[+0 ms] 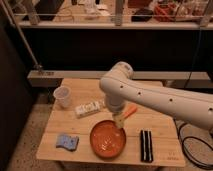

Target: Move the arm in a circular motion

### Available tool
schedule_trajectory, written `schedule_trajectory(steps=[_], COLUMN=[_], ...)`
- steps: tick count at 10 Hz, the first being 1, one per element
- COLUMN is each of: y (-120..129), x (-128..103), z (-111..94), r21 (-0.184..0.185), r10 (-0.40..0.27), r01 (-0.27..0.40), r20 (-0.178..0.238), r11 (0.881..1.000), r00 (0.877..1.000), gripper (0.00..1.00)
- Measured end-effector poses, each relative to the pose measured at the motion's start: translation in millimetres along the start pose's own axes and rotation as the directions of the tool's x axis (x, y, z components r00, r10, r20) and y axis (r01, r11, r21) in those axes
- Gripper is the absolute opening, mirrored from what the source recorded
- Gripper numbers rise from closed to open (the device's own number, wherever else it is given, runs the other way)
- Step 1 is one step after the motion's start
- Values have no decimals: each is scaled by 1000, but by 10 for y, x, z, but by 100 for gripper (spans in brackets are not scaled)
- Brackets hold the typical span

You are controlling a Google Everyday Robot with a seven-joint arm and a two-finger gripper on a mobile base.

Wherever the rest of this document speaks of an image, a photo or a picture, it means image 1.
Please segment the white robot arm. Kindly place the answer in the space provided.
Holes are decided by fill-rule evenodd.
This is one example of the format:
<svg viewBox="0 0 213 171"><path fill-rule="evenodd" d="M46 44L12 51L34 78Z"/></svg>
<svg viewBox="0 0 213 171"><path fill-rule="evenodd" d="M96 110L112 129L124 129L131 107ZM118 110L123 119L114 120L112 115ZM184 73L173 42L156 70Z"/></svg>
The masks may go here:
<svg viewBox="0 0 213 171"><path fill-rule="evenodd" d="M133 73L128 63L118 62L100 79L113 115L130 101L213 132L213 95L139 83L132 80Z"/></svg>

